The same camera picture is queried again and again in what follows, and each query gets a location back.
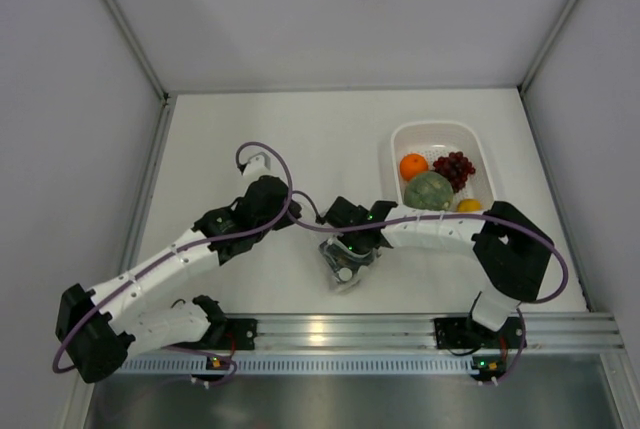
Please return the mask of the fake dark plum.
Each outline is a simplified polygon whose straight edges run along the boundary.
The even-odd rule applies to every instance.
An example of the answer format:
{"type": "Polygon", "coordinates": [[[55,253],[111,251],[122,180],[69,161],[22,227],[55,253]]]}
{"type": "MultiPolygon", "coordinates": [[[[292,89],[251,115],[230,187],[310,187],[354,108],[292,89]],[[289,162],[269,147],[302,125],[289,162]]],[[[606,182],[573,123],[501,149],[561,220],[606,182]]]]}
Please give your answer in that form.
{"type": "Polygon", "coordinates": [[[334,277],[340,284],[355,282],[364,262],[364,258],[338,255],[334,258],[333,262],[334,277]]]}

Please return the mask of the polka dot zip bag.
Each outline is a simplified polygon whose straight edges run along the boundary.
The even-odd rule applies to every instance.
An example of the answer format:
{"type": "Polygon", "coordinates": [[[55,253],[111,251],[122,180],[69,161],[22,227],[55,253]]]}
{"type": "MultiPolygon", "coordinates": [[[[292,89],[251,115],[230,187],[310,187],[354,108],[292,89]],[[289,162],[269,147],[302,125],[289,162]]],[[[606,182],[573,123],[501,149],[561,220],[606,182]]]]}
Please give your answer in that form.
{"type": "Polygon", "coordinates": [[[329,286],[335,292],[349,291],[366,278],[386,244],[380,223],[333,227],[298,221],[296,225],[326,236],[319,243],[318,252],[327,268],[329,286]]]}

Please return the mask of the fake orange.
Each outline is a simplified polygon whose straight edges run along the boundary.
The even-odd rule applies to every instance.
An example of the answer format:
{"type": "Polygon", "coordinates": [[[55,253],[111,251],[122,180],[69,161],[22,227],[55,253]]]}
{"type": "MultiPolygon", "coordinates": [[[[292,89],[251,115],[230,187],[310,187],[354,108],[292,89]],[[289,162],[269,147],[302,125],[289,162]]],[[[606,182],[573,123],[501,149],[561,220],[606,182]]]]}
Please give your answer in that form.
{"type": "Polygon", "coordinates": [[[399,174],[405,182],[411,181],[415,176],[429,170],[428,160],[419,153],[410,153],[404,156],[399,163],[399,174]]]}

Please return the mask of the fake green melon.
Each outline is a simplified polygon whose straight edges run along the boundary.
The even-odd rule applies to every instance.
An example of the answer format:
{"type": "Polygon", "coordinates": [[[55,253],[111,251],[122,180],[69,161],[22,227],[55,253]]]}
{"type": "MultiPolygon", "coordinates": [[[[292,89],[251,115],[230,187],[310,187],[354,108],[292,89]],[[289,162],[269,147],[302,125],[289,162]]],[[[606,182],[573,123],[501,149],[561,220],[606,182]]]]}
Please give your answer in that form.
{"type": "Polygon", "coordinates": [[[414,209],[446,211],[450,209],[453,197],[451,183],[435,171],[427,171],[407,183],[403,202],[414,209]]]}

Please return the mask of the fake red grapes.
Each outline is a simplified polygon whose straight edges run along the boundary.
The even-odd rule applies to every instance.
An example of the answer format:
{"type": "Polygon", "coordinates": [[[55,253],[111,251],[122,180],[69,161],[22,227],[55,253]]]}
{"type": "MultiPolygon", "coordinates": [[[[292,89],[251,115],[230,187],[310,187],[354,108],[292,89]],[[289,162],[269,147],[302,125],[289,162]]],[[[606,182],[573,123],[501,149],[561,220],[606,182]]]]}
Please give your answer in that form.
{"type": "Polygon", "coordinates": [[[462,152],[450,152],[433,163],[433,170],[444,177],[455,193],[462,191],[471,176],[476,173],[472,161],[462,152]]]}

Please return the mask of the fake yellow lemon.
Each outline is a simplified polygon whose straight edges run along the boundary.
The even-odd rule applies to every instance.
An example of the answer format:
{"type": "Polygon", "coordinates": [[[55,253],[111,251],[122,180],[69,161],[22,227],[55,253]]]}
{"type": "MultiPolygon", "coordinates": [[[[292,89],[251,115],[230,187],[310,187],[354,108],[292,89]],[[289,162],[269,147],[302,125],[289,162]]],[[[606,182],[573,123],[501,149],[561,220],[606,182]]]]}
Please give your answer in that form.
{"type": "Polygon", "coordinates": [[[482,203],[473,198],[467,198],[461,200],[456,208],[458,213],[470,213],[470,212],[479,212],[483,209],[482,203]]]}

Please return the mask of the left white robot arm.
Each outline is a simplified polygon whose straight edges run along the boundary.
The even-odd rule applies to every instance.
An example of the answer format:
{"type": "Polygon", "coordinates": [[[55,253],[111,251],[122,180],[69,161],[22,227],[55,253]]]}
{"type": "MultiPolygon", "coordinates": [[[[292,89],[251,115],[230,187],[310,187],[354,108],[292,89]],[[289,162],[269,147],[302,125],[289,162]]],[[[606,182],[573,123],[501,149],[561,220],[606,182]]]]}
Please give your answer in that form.
{"type": "Polygon", "coordinates": [[[89,289],[75,284],[60,299],[55,335],[60,360],[87,383],[100,382],[129,359],[168,346],[215,348],[226,335],[227,318],[206,295],[179,307],[153,304],[209,270],[223,266],[260,243],[271,231],[293,224],[301,207],[290,184],[263,175],[231,205],[212,209],[159,254],[89,289]]]}

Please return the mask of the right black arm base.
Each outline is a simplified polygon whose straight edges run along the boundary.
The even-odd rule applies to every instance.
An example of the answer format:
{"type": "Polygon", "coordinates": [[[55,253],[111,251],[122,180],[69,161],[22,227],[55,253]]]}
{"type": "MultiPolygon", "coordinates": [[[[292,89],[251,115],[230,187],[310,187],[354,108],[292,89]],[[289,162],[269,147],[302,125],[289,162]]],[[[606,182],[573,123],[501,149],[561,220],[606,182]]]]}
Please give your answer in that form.
{"type": "Polygon", "coordinates": [[[433,323],[437,348],[454,351],[518,349],[524,333],[517,317],[509,317],[497,332],[467,316],[436,318],[433,323]]]}

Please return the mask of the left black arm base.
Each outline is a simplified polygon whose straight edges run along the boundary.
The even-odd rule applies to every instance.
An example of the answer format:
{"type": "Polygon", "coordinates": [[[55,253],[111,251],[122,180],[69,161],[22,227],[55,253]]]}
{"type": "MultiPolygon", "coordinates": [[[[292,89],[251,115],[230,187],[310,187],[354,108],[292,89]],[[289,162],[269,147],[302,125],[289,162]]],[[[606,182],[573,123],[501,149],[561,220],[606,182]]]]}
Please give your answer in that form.
{"type": "Polygon", "coordinates": [[[256,319],[230,318],[214,322],[202,338],[194,342],[182,342],[176,347],[201,351],[253,351],[257,335],[256,319]]]}

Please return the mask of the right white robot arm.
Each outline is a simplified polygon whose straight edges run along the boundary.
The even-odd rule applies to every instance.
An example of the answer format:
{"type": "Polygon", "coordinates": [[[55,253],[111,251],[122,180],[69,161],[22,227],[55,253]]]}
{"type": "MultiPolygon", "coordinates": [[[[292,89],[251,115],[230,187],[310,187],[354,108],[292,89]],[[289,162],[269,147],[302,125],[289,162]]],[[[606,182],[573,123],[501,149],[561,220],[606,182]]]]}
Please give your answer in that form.
{"type": "Polygon", "coordinates": [[[355,285],[382,248],[419,248],[477,261],[488,283],[466,322],[480,346],[500,338],[509,316],[538,299],[553,242],[512,204],[497,201],[485,212],[446,213],[380,200],[367,209],[343,197],[324,216],[337,233],[319,252],[339,287],[355,285]]]}

